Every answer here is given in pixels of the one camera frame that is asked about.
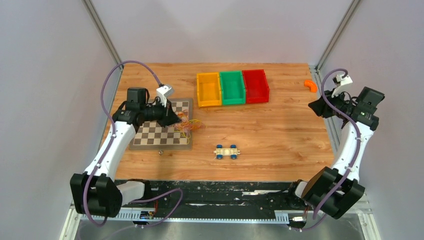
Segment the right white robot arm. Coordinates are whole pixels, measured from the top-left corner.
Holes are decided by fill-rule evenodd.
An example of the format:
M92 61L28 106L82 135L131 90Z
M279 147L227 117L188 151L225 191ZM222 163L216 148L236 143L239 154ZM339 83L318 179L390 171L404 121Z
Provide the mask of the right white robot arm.
M369 87L349 99L345 99L348 95L345 91L338 96L332 94L326 90L308 106L319 117L337 116L343 120L341 142L333 164L324 167L309 181L296 181L295 189L285 195L285 201L292 209L298 209L306 202L339 219L364 195L365 187L359 183L361 160L379 125L379 118L374 113L385 95Z

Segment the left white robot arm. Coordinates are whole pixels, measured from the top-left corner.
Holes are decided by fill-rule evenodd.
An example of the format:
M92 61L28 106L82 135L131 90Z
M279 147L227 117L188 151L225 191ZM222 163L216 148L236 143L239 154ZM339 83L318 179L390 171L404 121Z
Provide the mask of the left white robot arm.
M115 184L116 172L124 152L139 128L147 122L161 127L180 123L181 119L168 99L174 89L161 85L156 89L153 102L146 88L130 87L126 100L111 116L111 125L99 152L84 170L70 179L73 203L79 214L114 218L122 206L135 201L147 207L153 201L153 193L146 189L145 180L128 180Z

